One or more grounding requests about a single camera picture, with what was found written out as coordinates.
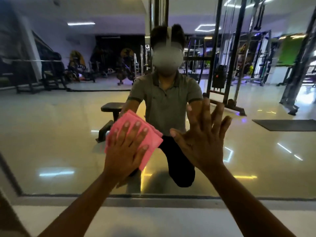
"person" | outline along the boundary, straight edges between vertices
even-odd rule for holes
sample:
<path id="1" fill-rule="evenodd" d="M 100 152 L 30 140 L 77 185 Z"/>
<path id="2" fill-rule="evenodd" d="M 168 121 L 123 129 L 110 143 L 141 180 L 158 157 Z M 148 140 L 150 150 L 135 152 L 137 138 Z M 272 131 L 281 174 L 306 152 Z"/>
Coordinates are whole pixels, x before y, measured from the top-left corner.
<path id="1" fill-rule="evenodd" d="M 231 117 L 222 120 L 224 105 L 218 104 L 211 114 L 210 100 L 203 101 L 202 119 L 199 122 L 191 105 L 187 107 L 190 135 L 194 141 L 188 144 L 179 130 L 170 134 L 186 157 L 200 169 L 212 183 L 234 217 L 244 237 L 295 237 L 260 201 L 258 201 L 223 164 L 223 142 L 231 124 Z M 126 122 L 120 133 L 110 136 L 110 146 L 102 174 L 67 209 L 65 209 L 39 237 L 84 236 L 91 221 L 116 184 L 139 167 L 148 146 L 140 149 L 147 134 L 144 129 L 138 135 L 140 122 L 127 135 Z"/>
<path id="2" fill-rule="evenodd" d="M 171 41 L 169 47 L 167 36 Z M 170 136 L 169 130 L 176 128 L 185 132 L 187 103 L 191 105 L 197 118 L 200 118 L 202 91 L 194 79 L 178 71 L 183 62 L 185 45 L 184 32 L 179 24 L 172 28 L 155 27 L 151 32 L 150 43 L 154 52 L 152 63 L 155 72 L 135 81 L 120 116 L 127 110 L 136 113 L 140 103 L 145 100 L 146 121 L 163 134 L 163 142 L 159 148 L 167 157 L 169 175 L 179 187 L 189 187 L 195 178 L 194 166 Z"/>

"black hair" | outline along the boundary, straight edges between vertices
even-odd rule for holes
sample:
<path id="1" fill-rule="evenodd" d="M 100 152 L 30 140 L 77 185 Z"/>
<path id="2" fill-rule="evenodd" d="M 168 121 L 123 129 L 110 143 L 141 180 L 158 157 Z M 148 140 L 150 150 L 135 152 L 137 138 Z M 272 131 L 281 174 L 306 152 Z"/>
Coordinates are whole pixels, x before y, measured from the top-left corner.
<path id="1" fill-rule="evenodd" d="M 167 40 L 167 27 L 166 26 L 157 26 L 152 29 L 150 34 L 150 44 L 153 48 L 159 42 L 166 42 Z M 174 24 L 171 29 L 171 41 L 178 42 L 184 48 L 185 45 L 185 36 L 184 31 L 180 24 Z"/>

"gray polo shirt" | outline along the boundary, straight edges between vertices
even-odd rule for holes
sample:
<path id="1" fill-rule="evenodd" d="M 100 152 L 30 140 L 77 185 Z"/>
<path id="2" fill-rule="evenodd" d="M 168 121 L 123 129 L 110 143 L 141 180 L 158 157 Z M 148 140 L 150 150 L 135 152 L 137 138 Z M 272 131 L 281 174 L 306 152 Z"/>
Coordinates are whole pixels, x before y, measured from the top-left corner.
<path id="1" fill-rule="evenodd" d="M 186 105 L 203 100 L 202 91 L 196 80 L 177 72 L 173 85 L 164 91 L 157 73 L 138 78 L 133 84 L 127 100 L 145 100 L 146 121 L 164 135 L 171 128 L 185 131 Z"/>

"hand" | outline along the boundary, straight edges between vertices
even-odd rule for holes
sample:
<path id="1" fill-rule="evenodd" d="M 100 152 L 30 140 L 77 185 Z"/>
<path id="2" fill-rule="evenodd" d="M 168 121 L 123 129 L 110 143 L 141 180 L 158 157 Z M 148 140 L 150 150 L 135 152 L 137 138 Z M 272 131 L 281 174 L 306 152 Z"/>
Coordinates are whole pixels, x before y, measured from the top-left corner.
<path id="1" fill-rule="evenodd" d="M 138 150 L 138 147 L 145 139 L 148 133 L 148 128 L 144 128 L 138 135 L 138 130 L 141 126 L 140 121 L 131 129 L 130 133 L 126 135 L 130 123 L 125 122 L 123 128 L 118 134 L 118 130 L 109 136 L 109 146 L 106 153 L 104 163 L 104 173 L 108 178 L 119 182 L 135 169 L 140 166 L 148 145 L 143 146 Z"/>
<path id="2" fill-rule="evenodd" d="M 226 116 L 222 120 L 223 112 L 224 104 L 220 103 L 211 114 L 210 100 L 204 98 L 200 124 L 193 115 L 192 108 L 189 105 L 187 106 L 190 134 L 193 137 L 192 144 L 188 144 L 179 131 L 170 130 L 171 136 L 180 146 L 184 155 L 204 174 L 223 165 L 224 137 L 232 121 L 230 116 Z"/>

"sleeve cuff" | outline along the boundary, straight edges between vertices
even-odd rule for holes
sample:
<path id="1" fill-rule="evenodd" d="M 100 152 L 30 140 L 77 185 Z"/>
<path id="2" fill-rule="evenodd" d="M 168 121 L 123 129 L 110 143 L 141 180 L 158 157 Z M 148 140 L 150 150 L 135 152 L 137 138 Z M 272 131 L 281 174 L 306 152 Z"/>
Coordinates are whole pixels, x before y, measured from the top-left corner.
<path id="1" fill-rule="evenodd" d="M 128 98 L 127 98 L 127 100 L 136 100 L 136 101 L 138 101 L 139 103 L 141 103 L 143 100 L 141 100 L 141 99 L 139 99 L 139 98 L 137 98 L 137 97 L 132 97 L 132 96 L 129 96 Z"/>
<path id="2" fill-rule="evenodd" d="M 197 101 L 197 100 L 202 101 L 203 98 L 194 98 L 194 99 L 189 100 L 188 103 L 190 104 L 191 102 L 194 102 L 194 101 Z"/>

